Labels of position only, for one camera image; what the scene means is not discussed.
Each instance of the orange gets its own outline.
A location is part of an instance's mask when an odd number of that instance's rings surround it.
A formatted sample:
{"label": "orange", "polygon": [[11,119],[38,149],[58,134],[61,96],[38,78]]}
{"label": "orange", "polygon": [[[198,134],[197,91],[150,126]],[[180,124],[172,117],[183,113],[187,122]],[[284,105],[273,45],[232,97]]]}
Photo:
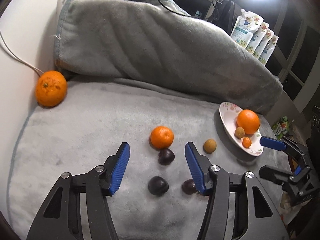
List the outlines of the orange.
{"label": "orange", "polygon": [[237,124],[246,134],[254,134],[260,127],[260,120],[254,111],[246,109],[239,113]]}
{"label": "orange", "polygon": [[173,132],[165,126],[158,126],[150,134],[150,142],[154,148],[168,148],[173,142]]}
{"label": "orange", "polygon": [[42,106],[56,106],[64,100],[67,88],[67,81],[60,72],[47,71],[36,84],[36,99]]}
{"label": "orange", "polygon": [[249,137],[244,137],[242,140],[242,145],[244,148],[249,148],[251,146],[251,139]]}

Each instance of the green snack bag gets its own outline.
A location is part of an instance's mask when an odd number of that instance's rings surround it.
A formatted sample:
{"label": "green snack bag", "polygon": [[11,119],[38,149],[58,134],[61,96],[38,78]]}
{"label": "green snack bag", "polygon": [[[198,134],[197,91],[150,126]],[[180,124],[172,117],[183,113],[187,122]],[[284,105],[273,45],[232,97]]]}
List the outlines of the green snack bag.
{"label": "green snack bag", "polygon": [[287,135],[289,133],[289,120],[287,116],[284,116],[280,119],[280,124],[282,127],[283,135]]}
{"label": "green snack bag", "polygon": [[272,127],[272,130],[278,140],[283,137],[282,126],[279,122]]}

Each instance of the floral plate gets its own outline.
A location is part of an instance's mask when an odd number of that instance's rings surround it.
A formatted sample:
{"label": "floral plate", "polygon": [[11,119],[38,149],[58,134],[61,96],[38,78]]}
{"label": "floral plate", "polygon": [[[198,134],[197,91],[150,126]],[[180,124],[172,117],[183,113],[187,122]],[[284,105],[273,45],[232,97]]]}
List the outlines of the floral plate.
{"label": "floral plate", "polygon": [[241,111],[242,109],[233,103],[223,102],[220,104],[219,112],[224,129],[234,144],[252,156],[259,156],[263,152],[263,146],[260,144],[261,133],[259,130],[253,135],[245,135],[252,141],[252,144],[248,149],[244,148],[241,140],[235,136],[235,130],[237,128],[236,118]]}

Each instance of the gray fleece cloth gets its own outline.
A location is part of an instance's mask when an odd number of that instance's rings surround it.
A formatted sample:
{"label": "gray fleece cloth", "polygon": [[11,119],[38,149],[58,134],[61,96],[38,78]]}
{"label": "gray fleece cloth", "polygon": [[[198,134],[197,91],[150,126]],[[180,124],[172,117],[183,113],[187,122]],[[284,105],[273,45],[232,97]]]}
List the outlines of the gray fleece cloth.
{"label": "gray fleece cloth", "polygon": [[[55,42],[57,67],[130,78],[261,114],[276,103],[279,80],[222,29],[144,1],[67,0]],[[186,14],[172,0],[163,2]]]}
{"label": "gray fleece cloth", "polygon": [[[131,156],[119,191],[108,197],[111,216],[120,240],[194,240],[197,238],[208,197],[186,195],[181,184],[191,178],[184,156],[185,144],[194,142],[200,154],[204,141],[214,138],[217,149],[206,155],[212,164],[243,174],[271,165],[289,170],[287,156],[264,148],[253,157],[235,146],[223,129],[219,105],[109,82],[102,78],[79,76],[68,83],[68,95],[57,107],[38,106],[26,123],[17,144],[9,184],[10,224],[22,240],[51,187],[65,171],[86,173],[114,155],[121,142],[130,144]],[[260,132],[274,137],[263,116]],[[151,130],[170,127],[174,141],[170,149],[175,160],[169,166],[158,163],[158,151],[149,145]],[[162,197],[151,195],[147,183],[153,176],[169,183]],[[260,180],[272,201],[278,205],[281,187]],[[231,239],[234,195],[226,239]],[[89,240],[85,197],[81,196],[84,239]]]}

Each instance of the blue ribbed rubber pad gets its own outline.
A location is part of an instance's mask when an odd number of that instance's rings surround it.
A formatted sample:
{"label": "blue ribbed rubber pad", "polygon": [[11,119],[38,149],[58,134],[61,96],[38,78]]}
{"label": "blue ribbed rubber pad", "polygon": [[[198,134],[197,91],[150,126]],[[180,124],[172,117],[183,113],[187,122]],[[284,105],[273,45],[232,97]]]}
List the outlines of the blue ribbed rubber pad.
{"label": "blue ribbed rubber pad", "polygon": [[130,157],[130,146],[127,143],[126,146],[123,148],[120,154],[120,157],[118,158],[118,161],[111,173],[111,182],[110,182],[110,188],[109,188],[111,195],[114,195],[114,193],[120,188],[124,171],[127,168],[129,157]]}
{"label": "blue ribbed rubber pad", "polygon": [[199,191],[201,195],[204,195],[207,190],[204,185],[204,174],[199,166],[197,159],[195,158],[192,149],[188,144],[186,144],[184,151],[189,170],[191,172],[193,181],[195,182],[196,190]]}
{"label": "blue ribbed rubber pad", "polygon": [[261,137],[260,144],[264,147],[274,149],[276,151],[283,151],[287,148],[284,142],[265,136]]}

